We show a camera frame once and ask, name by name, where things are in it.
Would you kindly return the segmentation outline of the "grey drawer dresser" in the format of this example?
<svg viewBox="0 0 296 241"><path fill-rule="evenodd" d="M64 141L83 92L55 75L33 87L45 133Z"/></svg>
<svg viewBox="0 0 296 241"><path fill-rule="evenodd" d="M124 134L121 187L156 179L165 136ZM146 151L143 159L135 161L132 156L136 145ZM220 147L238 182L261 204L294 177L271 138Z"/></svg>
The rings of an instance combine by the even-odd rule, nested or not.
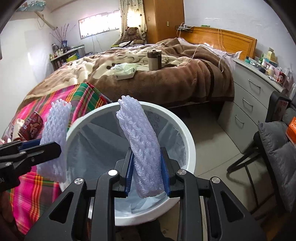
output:
<svg viewBox="0 0 296 241"><path fill-rule="evenodd" d="M257 123L265 121L271 94L282 93L284 88L251 64L240 59L233 62L234 99L224 103L218 124L244 153L257 132Z"/></svg>

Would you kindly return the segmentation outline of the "brown cream fleece blanket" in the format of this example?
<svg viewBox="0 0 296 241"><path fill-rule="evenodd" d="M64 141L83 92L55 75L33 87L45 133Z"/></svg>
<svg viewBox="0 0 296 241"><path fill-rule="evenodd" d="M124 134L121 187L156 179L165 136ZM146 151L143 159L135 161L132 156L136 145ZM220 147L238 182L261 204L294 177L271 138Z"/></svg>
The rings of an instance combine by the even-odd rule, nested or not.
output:
<svg viewBox="0 0 296 241"><path fill-rule="evenodd" d="M148 51L162 52L162 68L150 71ZM116 64L137 65L133 78L116 80ZM181 43L177 38L156 44L112 48L65 64L34 87L26 99L37 98L77 83L93 84L111 101L123 95L163 105L176 102L232 100L234 81L222 57L206 46Z"/></svg>

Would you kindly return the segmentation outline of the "translucent bin liner bag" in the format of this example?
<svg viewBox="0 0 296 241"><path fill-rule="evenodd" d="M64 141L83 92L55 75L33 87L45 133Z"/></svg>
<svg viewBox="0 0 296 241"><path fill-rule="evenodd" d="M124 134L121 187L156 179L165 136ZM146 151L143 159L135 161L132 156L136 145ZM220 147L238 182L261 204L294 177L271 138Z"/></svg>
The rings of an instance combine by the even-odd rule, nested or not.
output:
<svg viewBox="0 0 296 241"><path fill-rule="evenodd" d="M180 133L165 118L151 111L145 111L161 147L166 148L168 156L178 161L180 167L187 164L185 144ZM100 175L113 169L118 160L125 158L128 147L116 117L111 111L85 121L83 127L74 135L67 152L67 181L75 178L98 179ZM127 198L115 200L115 214L124 216L145 211L165 198L162 193L155 197L140 198L136 186L132 184Z"/></svg>

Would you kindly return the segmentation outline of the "blue vase with twigs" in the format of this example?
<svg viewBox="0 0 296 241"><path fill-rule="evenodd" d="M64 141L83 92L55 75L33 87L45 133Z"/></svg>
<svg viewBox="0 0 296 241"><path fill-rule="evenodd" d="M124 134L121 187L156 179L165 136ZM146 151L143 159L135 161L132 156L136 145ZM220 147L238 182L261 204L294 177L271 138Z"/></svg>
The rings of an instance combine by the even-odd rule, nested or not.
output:
<svg viewBox="0 0 296 241"><path fill-rule="evenodd" d="M61 44L62 48L64 41L66 41L66 35L68 32L69 24L65 24L61 27L55 27L54 33L51 33L51 35Z"/></svg>

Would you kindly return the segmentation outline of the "pink plaid blanket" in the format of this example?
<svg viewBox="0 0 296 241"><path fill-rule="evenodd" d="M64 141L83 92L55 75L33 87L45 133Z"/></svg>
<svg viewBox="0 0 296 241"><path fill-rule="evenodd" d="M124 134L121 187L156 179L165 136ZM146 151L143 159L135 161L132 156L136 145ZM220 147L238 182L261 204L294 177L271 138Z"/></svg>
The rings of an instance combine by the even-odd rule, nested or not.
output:
<svg viewBox="0 0 296 241"><path fill-rule="evenodd" d="M111 102L98 88L90 83L64 87L46 96L33 98L32 100L27 99L21 103L3 137L12 137L17 119L25 120L34 111L41 116L43 121L46 121L51 103L59 99L70 102L72 105L69 127L78 118ZM21 176L20 185L8 190L13 215L19 231L25 235L60 194L59 184L38 175L36 167Z"/></svg>

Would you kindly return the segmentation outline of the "red milk drink can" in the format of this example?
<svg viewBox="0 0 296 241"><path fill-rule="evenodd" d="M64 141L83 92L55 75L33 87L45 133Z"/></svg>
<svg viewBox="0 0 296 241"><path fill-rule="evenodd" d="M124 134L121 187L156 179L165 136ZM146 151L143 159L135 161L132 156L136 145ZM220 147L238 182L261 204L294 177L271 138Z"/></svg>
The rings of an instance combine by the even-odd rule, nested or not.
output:
<svg viewBox="0 0 296 241"><path fill-rule="evenodd" d="M18 132L18 136L22 140L33 140L41 130L42 126L42 117L36 111L34 111L25 119L23 126Z"/></svg>

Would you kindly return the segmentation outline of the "white foam net sleeve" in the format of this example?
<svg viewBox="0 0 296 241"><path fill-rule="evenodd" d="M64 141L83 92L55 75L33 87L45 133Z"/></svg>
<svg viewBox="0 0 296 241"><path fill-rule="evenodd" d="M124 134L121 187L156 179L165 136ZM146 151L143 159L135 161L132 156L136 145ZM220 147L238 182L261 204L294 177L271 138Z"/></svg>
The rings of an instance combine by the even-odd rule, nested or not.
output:
<svg viewBox="0 0 296 241"><path fill-rule="evenodd" d="M161 149L154 129L140 102L122 96L116 117L134 155L133 178L140 198L154 197L165 191L161 172Z"/></svg>
<svg viewBox="0 0 296 241"><path fill-rule="evenodd" d="M72 104L59 99L51 103L51 108L44 124L41 144L56 142L61 147L59 157L37 165L37 173L54 182L66 181L66 137Z"/></svg>

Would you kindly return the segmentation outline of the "floral window curtain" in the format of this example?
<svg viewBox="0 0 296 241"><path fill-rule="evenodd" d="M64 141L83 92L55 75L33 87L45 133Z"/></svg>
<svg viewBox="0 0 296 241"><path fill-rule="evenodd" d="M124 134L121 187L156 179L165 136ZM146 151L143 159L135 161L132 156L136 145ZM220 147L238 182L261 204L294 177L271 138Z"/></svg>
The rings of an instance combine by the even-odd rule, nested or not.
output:
<svg viewBox="0 0 296 241"><path fill-rule="evenodd" d="M121 32L128 27L138 27L143 38L146 36L147 25L144 14L143 0L119 0L121 15Z"/></svg>

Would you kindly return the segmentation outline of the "wooden headboard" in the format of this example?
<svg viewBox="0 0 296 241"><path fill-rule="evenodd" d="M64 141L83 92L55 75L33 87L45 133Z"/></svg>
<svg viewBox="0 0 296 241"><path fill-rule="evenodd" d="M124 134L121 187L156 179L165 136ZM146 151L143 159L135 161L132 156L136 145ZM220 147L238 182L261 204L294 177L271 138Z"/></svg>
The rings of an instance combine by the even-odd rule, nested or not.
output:
<svg viewBox="0 0 296 241"><path fill-rule="evenodd" d="M228 53L241 51L241 60L255 57L257 40L241 33L217 28L191 27L189 30L181 30L180 37L191 44L208 44Z"/></svg>

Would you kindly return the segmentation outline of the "grey shelf desk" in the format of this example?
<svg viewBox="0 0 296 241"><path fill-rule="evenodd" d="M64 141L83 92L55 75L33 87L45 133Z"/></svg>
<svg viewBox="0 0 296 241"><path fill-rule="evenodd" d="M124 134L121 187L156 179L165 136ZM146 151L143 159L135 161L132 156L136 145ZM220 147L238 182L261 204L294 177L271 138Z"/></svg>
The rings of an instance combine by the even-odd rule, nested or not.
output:
<svg viewBox="0 0 296 241"><path fill-rule="evenodd" d="M57 70L68 62L80 59L85 56L85 46L80 45L76 48L72 48L65 53L62 53L60 50L57 51L56 56L50 59L50 62L53 66L53 70Z"/></svg>

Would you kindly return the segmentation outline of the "grey seat cushion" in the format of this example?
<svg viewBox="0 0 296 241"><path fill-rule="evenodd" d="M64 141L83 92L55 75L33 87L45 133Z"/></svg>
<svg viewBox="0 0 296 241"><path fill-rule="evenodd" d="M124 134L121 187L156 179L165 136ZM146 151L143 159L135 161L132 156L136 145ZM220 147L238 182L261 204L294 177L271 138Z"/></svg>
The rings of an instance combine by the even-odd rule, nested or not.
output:
<svg viewBox="0 0 296 241"><path fill-rule="evenodd" d="M289 212L295 207L295 147L286 136L282 121L258 123L258 132L277 182L280 197Z"/></svg>

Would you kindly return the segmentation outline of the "wooden wardrobe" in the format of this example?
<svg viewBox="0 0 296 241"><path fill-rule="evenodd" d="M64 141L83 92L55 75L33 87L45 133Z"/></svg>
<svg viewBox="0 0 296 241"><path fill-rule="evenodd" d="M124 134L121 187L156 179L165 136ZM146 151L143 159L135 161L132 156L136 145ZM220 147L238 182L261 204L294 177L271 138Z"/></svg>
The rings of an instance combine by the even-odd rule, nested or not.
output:
<svg viewBox="0 0 296 241"><path fill-rule="evenodd" d="M177 28L185 23L183 0L144 0L147 43L177 37Z"/></svg>

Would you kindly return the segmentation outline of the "brown white travel mug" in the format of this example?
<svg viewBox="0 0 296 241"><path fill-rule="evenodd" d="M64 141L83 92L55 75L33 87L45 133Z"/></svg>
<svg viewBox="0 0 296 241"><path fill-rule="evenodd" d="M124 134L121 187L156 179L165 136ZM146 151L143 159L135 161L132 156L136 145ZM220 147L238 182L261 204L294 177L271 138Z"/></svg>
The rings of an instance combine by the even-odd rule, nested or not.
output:
<svg viewBox="0 0 296 241"><path fill-rule="evenodd" d="M150 71L160 70L162 68L162 52L161 51L148 51L147 59Z"/></svg>

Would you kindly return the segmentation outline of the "black chair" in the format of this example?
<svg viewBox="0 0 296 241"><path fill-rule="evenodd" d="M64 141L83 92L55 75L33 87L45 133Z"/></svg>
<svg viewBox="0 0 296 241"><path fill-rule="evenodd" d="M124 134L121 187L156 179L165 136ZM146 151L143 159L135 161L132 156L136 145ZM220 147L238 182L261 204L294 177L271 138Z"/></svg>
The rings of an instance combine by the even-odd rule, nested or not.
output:
<svg viewBox="0 0 296 241"><path fill-rule="evenodd" d="M269 99L269 104L268 104L267 116L265 121L262 123L269 123L273 121L282 121L283 123L285 123L285 125L287 125L287 130L285 134L295 147L295 97L289 98L276 91L274 91L271 94ZM260 164L263 164L266 167L267 175L273 187L273 192L269 194L266 198L264 198L262 201L259 201L258 199L254 181L252 180L252 176L248 168L248 166L253 162L258 162ZM251 184L251 188L252 188L252 192L255 200L255 208L252 209L251 211L252 214L258 211L260 207L262 207L272 197L275 198L276 203L280 206L280 208L285 209L285 206L280 197L280 193L279 193L278 185L273 173L273 169L265 153L258 131L254 134L253 142L248 148L248 151L243 155L243 157L238 159L236 162L234 162L232 165L230 165L227 168L227 173L231 174L240 169L245 169Z"/></svg>

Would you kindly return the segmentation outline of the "white round trash bin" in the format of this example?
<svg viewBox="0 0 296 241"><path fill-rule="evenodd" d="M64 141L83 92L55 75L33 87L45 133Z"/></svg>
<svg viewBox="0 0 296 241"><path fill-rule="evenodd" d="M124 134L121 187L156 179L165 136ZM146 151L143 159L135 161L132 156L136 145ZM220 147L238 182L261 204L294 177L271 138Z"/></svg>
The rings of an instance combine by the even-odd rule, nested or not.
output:
<svg viewBox="0 0 296 241"><path fill-rule="evenodd" d="M184 122L159 105L143 101L140 104L169 158L178 161L182 169L194 173L196 148ZM66 181L60 183L61 190L75 178L98 179L125 157L130 144L116 117L119 109L118 102L106 104L74 121L67 132ZM168 198L165 193L142 199L133 184L126 199L115 200L115 225L139 225L155 220L178 201L178 198Z"/></svg>

